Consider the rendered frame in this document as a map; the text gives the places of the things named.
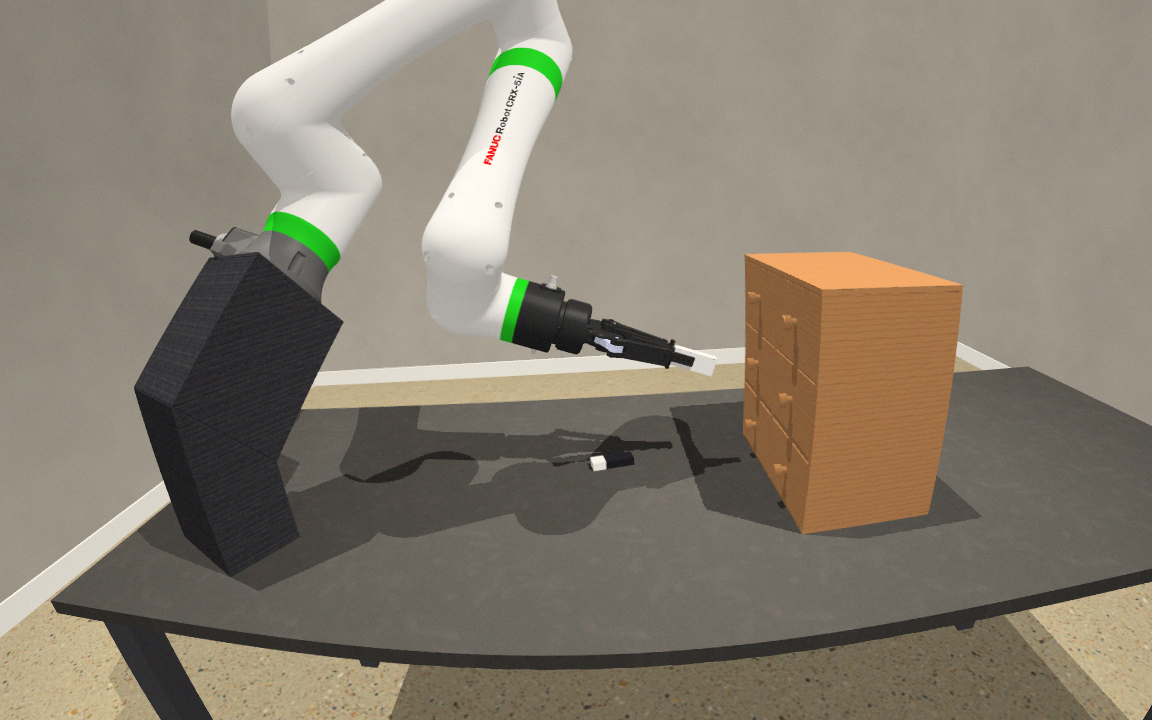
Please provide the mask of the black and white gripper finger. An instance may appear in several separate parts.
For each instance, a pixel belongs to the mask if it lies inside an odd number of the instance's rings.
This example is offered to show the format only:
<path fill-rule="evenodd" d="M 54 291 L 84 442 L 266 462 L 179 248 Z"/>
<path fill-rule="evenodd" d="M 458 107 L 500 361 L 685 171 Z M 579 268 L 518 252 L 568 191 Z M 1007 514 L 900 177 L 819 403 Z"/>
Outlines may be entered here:
<path fill-rule="evenodd" d="M 652 340 L 644 340 L 644 338 L 636 338 L 630 332 L 616 328 L 608 323 L 602 323 L 602 329 L 626 334 L 626 340 L 621 340 L 621 338 L 611 338 L 611 340 L 594 338 L 596 344 L 605 347 L 596 348 L 596 350 L 607 353 L 605 355 L 609 357 L 626 357 L 628 361 L 639 361 L 639 363 L 655 364 L 666 366 L 666 369 L 669 369 L 669 365 L 680 366 L 705 376 L 712 376 L 714 366 L 717 366 L 717 357 L 694 353 L 677 346 L 673 347 Z"/>
<path fill-rule="evenodd" d="M 623 324 L 620 324 L 620 323 L 614 323 L 614 320 L 612 320 L 612 319 L 608 319 L 608 320 L 607 319 L 602 319 L 602 323 L 609 323 L 609 324 L 614 325 L 614 327 L 617 327 L 620 329 L 630 331 L 631 334 L 634 334 L 634 336 L 636 336 L 636 338 L 644 338 L 644 340 L 652 340 L 654 342 L 662 343 L 662 344 L 677 346 L 677 344 L 675 344 L 675 340 L 670 340 L 669 343 L 668 343 L 668 341 L 667 340 L 662 340 L 662 338 L 657 338 L 657 336 L 654 336 L 654 334 L 647 334 L 647 333 L 645 333 L 643 331 L 634 329 L 631 327 L 628 327 L 628 325 L 623 325 Z M 620 324 L 620 325 L 617 325 L 617 324 Z M 643 336 L 643 334 L 644 334 L 644 336 Z M 684 348 L 684 347 L 681 347 L 681 346 L 677 346 L 677 347 Z M 694 351 L 694 353 L 698 353 L 698 351 L 691 350 L 691 348 L 687 348 L 687 350 L 690 350 L 690 351 Z M 702 354 L 702 353 L 698 353 L 698 354 Z"/>

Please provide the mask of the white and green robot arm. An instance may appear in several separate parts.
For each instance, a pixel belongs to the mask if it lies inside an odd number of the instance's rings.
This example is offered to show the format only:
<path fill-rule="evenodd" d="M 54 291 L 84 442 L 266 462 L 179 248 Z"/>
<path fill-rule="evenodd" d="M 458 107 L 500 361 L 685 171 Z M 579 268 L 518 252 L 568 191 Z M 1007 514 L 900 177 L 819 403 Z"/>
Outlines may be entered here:
<path fill-rule="evenodd" d="M 378 167 L 340 118 L 483 20 L 499 50 L 465 154 L 422 234 L 429 313 L 453 334 L 550 353 L 567 306 L 558 276 L 538 285 L 502 270 L 526 161 L 573 59 L 558 0 L 385 0 L 255 73 L 234 97 L 232 126 L 282 199 L 262 234 L 233 227 L 191 232 L 189 242 L 214 258 L 262 252 L 321 304 L 326 275 L 381 192 Z"/>

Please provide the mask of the orange wooden chest of drawers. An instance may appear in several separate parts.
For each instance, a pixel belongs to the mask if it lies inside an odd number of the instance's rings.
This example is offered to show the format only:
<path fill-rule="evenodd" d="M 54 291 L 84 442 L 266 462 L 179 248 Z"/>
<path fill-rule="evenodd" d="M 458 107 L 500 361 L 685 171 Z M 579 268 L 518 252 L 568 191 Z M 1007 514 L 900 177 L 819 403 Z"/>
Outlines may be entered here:
<path fill-rule="evenodd" d="M 820 293 L 817 376 L 748 319 L 746 263 Z M 817 382 L 801 535 L 929 514 L 963 285 L 856 252 L 745 253 L 746 325 Z"/>

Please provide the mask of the wooden drawer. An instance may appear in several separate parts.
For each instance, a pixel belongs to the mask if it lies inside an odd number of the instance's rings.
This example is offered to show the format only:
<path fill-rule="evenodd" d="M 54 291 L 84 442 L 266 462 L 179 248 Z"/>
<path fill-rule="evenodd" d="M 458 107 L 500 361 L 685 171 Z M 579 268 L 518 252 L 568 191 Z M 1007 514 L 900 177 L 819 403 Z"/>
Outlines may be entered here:
<path fill-rule="evenodd" d="M 809 461 L 803 452 L 781 427 L 780 420 L 774 420 L 771 430 L 768 475 L 799 526 L 803 523 L 808 468 Z"/>
<path fill-rule="evenodd" d="M 774 300 L 776 300 L 776 272 L 746 263 L 748 319 L 774 340 Z M 758 293 L 758 295 L 756 295 Z M 758 302 L 756 302 L 758 301 Z M 756 304 L 756 305 L 755 305 Z"/>
<path fill-rule="evenodd" d="M 755 359 L 753 359 L 755 357 Z M 748 372 L 749 370 L 749 372 Z M 756 331 L 753 325 L 746 325 L 745 377 L 765 404 L 772 409 L 774 382 L 774 344 Z"/>
<path fill-rule="evenodd" d="M 794 361 L 778 351 L 774 356 L 773 414 L 810 457 L 817 382 Z"/>
<path fill-rule="evenodd" d="M 765 471 L 768 471 L 770 464 L 771 420 L 771 410 L 763 404 L 761 397 L 756 395 L 753 387 L 748 384 L 745 386 L 742 433 L 746 435 L 749 444 L 753 446 L 755 454 L 760 458 Z"/>
<path fill-rule="evenodd" d="M 788 281 L 776 281 L 776 344 L 817 376 L 820 295 Z"/>

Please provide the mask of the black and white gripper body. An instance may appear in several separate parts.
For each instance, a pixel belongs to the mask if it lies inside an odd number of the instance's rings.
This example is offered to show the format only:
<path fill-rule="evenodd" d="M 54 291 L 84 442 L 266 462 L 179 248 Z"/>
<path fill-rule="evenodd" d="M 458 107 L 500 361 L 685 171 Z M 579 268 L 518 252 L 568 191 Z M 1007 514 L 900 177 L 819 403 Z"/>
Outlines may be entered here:
<path fill-rule="evenodd" d="M 593 314 L 593 306 L 590 304 L 577 300 L 567 301 L 563 323 L 559 327 L 561 333 L 558 336 L 558 350 L 568 354 L 579 354 L 584 343 L 594 346 L 596 348 L 605 348 L 602 344 L 596 344 L 594 338 L 602 338 L 602 340 L 622 338 L 622 340 L 626 340 L 626 334 L 604 331 L 602 323 L 591 319 L 591 314 Z"/>

